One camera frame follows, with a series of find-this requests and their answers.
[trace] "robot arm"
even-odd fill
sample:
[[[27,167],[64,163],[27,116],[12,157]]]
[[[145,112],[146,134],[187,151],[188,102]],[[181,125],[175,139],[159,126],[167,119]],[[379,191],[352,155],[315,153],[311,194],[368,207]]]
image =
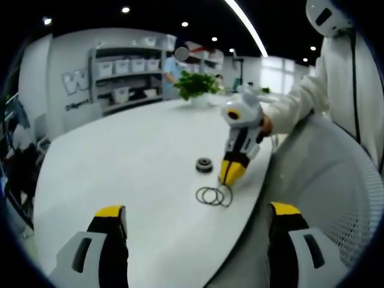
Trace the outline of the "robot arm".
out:
[[[220,181],[231,186],[243,176],[249,162],[260,150],[263,110],[257,95],[242,88],[241,94],[222,107],[221,115],[229,124],[230,131],[221,162]]]

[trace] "potted plant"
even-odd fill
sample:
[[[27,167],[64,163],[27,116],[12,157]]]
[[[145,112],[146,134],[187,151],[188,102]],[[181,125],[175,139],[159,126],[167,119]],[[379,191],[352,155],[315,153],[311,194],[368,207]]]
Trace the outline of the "potted plant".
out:
[[[208,94],[216,94],[219,87],[215,77],[208,74],[189,73],[183,71],[174,87],[179,89],[180,97],[191,100],[192,105],[202,107],[208,105]]]
[[[266,94],[270,94],[271,93],[271,90],[269,87],[265,87],[265,88],[259,88],[259,93],[261,95],[266,95]]]

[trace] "white lab coat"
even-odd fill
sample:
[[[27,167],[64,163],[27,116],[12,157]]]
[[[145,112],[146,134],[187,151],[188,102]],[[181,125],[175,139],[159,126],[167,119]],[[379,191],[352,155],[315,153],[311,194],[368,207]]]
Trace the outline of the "white lab coat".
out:
[[[372,54],[359,35],[356,36],[355,59],[361,144],[377,167],[384,145],[384,95]],[[265,109],[264,113],[272,120],[272,133],[289,133],[314,109],[315,112],[328,112],[334,123],[355,137],[350,38],[324,39],[316,70],[316,77],[305,76],[286,97]]]

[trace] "window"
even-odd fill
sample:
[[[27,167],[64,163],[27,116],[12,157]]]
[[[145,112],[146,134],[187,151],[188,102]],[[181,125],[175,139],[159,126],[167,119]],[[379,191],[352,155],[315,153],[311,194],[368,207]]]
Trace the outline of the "window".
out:
[[[316,67],[310,66],[310,76],[316,76]]]
[[[295,81],[295,62],[278,57],[262,58],[261,87],[269,87],[272,93],[287,94]]]
[[[293,84],[295,83],[295,77],[293,74],[284,75],[284,95],[287,95],[292,89]]]
[[[273,69],[263,69],[260,75],[261,87],[269,87],[272,93],[283,93],[283,72]]]

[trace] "white pot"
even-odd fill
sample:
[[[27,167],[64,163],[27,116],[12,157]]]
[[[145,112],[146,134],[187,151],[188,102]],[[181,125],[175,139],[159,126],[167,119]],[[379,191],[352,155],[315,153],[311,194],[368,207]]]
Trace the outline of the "white pot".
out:
[[[208,107],[208,94],[205,93],[201,96],[191,98],[191,105],[196,108]]]

